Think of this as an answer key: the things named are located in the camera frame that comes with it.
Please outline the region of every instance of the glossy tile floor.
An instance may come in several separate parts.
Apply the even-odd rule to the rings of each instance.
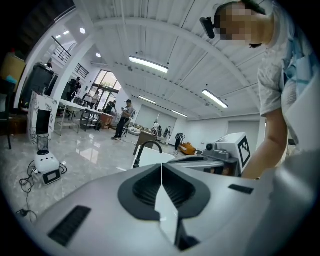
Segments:
[[[132,166],[137,136],[128,134],[122,140],[111,140],[115,131],[88,129],[79,131],[64,128],[62,136],[52,134],[49,151],[67,167],[62,178],[49,185],[36,182],[28,196],[30,209],[38,216],[85,183],[119,172]],[[37,145],[26,134],[11,136],[9,150],[6,136],[0,136],[0,184],[13,211],[27,209],[26,197],[19,180],[27,178],[27,168],[34,160]],[[163,152],[173,154],[173,146],[161,145]]]

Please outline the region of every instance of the staircase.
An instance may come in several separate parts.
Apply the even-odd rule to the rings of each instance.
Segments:
[[[27,58],[30,51],[60,17],[76,8],[73,0],[42,0],[26,18],[14,44]]]

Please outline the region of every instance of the power cord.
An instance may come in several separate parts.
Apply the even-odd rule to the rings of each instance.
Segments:
[[[28,169],[26,170],[26,173],[27,173],[27,175],[28,175],[28,178],[21,178],[21,179],[19,180],[19,184],[20,184],[20,187],[21,187],[22,191],[26,193],[26,200],[25,200],[25,201],[26,201],[27,210],[25,210],[25,209],[22,208],[21,210],[18,210],[18,211],[16,212],[16,214],[20,214],[22,217],[25,217],[25,216],[28,215],[28,213],[30,213],[30,214],[29,214],[29,218],[30,218],[30,222],[31,222],[31,223],[33,223],[32,218],[31,218],[31,214],[34,214],[36,220],[38,220],[37,214],[36,214],[33,210],[30,210],[30,206],[29,206],[29,202],[28,202],[29,194],[31,193],[32,188],[33,188],[34,185],[35,185],[34,177],[32,176],[32,172],[34,171],[35,166],[33,166],[33,168],[31,169],[31,172],[29,172],[30,166],[31,166],[32,163],[34,163],[34,162],[35,162],[35,161],[32,161],[32,162],[29,164]],[[68,168],[67,168],[64,164],[62,164],[62,163],[59,163],[59,165],[60,165],[61,175],[65,174],[65,173],[68,171]],[[26,185],[28,185],[28,184],[29,184],[30,187],[29,187],[27,190],[25,190],[24,187],[25,187]]]

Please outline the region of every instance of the black metal railing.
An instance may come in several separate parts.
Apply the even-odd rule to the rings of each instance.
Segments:
[[[77,72],[83,78],[86,78],[87,75],[89,74],[89,72],[80,63],[76,65],[74,71]]]
[[[58,45],[53,54],[56,55],[64,63],[67,63],[71,57],[71,54],[53,36],[52,39]]]

